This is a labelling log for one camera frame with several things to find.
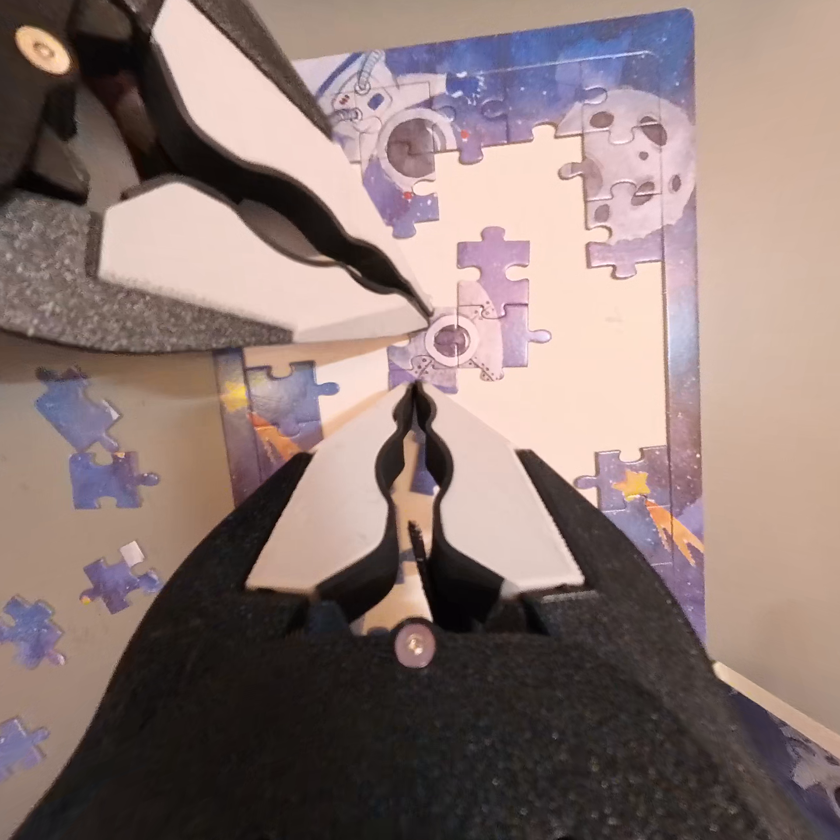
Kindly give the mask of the grey desk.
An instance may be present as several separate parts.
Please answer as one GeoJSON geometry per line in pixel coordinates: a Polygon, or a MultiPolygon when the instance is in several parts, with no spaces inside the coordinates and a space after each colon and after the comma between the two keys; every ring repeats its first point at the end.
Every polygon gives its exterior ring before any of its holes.
{"type": "MultiPolygon", "coordinates": [[[[838,12],[829,2],[256,2],[294,57],[572,25],[687,6],[699,104],[699,383],[707,635],[731,671],[838,737],[838,12]]],[[[234,506],[207,354],[115,358],[2,337],[2,604],[44,601],[63,666],[2,646],[2,720],[47,728],[2,783],[2,838],[81,738],[154,598],[81,604],[82,568],[133,539],[168,579],[234,506]],[[36,370],[78,367],[121,413],[110,434],[161,481],[142,505],[73,506],[77,452],[39,414],[36,370]]]]}

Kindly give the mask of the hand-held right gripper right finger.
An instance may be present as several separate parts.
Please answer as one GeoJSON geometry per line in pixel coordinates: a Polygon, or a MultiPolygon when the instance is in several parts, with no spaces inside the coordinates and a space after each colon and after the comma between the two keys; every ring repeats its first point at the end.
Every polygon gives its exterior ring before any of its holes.
{"type": "Polygon", "coordinates": [[[421,572],[434,620],[486,621],[501,603],[583,592],[514,444],[432,386],[417,386],[417,421],[437,484],[421,572]]]}

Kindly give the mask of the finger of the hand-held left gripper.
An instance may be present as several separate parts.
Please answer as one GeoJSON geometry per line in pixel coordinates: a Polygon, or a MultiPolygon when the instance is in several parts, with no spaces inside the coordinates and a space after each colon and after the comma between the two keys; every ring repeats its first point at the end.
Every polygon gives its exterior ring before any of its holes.
{"type": "Polygon", "coordinates": [[[398,338],[429,320],[267,205],[232,205],[175,177],[104,211],[98,277],[284,329],[295,344],[398,338]]]}
{"type": "Polygon", "coordinates": [[[432,312],[329,121],[246,2],[140,2],[140,27],[143,101],[179,174],[271,209],[318,256],[432,312]]]}

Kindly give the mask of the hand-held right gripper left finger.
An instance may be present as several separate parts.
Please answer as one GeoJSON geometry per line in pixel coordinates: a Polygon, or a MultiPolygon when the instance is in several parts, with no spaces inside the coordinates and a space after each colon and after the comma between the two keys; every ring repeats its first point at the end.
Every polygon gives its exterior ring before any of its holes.
{"type": "Polygon", "coordinates": [[[392,486],[414,396],[413,385],[390,390],[303,459],[248,589],[333,602],[350,623],[388,595],[400,560],[392,486]]]}

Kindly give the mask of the purple helmet-part puzzle piece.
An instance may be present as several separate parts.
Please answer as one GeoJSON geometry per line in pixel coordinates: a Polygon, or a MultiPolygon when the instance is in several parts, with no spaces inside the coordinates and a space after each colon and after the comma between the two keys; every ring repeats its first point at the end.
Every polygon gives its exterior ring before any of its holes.
{"type": "Polygon", "coordinates": [[[413,237],[420,223],[439,219],[438,196],[417,195],[395,184],[379,161],[369,163],[362,176],[364,188],[385,225],[396,239],[413,237]]]}

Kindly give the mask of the joined satellite puzzle pieces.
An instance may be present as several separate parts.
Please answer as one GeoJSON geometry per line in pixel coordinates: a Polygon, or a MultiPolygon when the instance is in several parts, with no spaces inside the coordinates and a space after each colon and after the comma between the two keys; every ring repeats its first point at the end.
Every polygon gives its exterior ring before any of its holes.
{"type": "Polygon", "coordinates": [[[498,382],[509,369],[529,365],[534,343],[551,332],[530,325],[529,279],[511,279],[511,268],[527,268],[530,243],[508,239],[502,227],[486,227],[477,241],[457,244],[457,267],[476,269],[476,280],[460,280],[455,305],[435,311],[429,326],[407,343],[441,364],[477,371],[483,382],[498,382]]]}

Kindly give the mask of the comet print puzzle piece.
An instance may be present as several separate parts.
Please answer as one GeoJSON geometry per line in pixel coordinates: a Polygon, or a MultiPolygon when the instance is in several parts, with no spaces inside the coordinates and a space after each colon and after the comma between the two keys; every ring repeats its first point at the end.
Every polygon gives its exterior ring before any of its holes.
{"type": "Polygon", "coordinates": [[[336,382],[319,383],[310,360],[293,362],[285,376],[268,365],[245,369],[251,422],[257,440],[259,474],[266,479],[290,459],[310,452],[323,439],[319,400],[335,396],[336,382]]]}

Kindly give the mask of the blue puzzle piece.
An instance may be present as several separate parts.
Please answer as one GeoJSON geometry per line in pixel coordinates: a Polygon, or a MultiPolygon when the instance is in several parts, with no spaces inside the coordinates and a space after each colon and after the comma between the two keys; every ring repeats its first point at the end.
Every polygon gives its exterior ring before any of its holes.
{"type": "Polygon", "coordinates": [[[101,602],[110,614],[119,613],[131,605],[129,595],[141,592],[156,595],[164,582],[154,569],[137,571],[145,562],[145,555],[137,541],[124,544],[119,549],[119,560],[108,563],[97,559],[82,568],[89,587],[78,598],[81,604],[101,602]]]}
{"type": "Polygon", "coordinates": [[[64,634],[44,601],[28,602],[14,595],[2,608],[1,643],[14,646],[14,662],[26,669],[42,663],[63,666],[67,658],[57,645],[64,634]]]}

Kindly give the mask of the space puzzle board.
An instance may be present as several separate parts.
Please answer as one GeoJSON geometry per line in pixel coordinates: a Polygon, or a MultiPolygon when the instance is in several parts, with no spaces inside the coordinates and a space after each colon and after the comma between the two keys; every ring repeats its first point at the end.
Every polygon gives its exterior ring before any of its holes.
{"type": "MultiPolygon", "coordinates": [[[[452,398],[535,449],[634,541],[706,630],[697,322],[695,20],[686,7],[425,45],[296,59],[355,174],[435,193],[396,239],[436,310],[457,244],[487,227],[530,243],[528,366],[452,398]]],[[[382,342],[218,353],[234,504],[264,480],[245,369],[312,361],[323,438],[388,387],[382,342]]]]}

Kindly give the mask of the purple starry puzzle piece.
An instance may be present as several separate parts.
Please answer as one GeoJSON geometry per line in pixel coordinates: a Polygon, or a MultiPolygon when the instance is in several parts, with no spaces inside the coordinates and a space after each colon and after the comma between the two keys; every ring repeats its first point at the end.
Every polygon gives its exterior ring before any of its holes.
{"type": "Polygon", "coordinates": [[[421,382],[435,386],[447,394],[458,392],[458,377],[455,367],[441,364],[430,353],[415,345],[391,345],[386,349],[388,363],[388,387],[421,382]]]}

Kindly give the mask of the printed puzzle box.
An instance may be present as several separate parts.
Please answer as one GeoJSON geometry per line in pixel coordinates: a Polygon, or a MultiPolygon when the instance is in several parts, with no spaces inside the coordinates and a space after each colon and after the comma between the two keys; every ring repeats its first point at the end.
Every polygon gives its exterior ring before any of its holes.
{"type": "Polygon", "coordinates": [[[820,838],[839,838],[839,760],[835,734],[721,663],[716,675],[751,745],[820,838]]]}

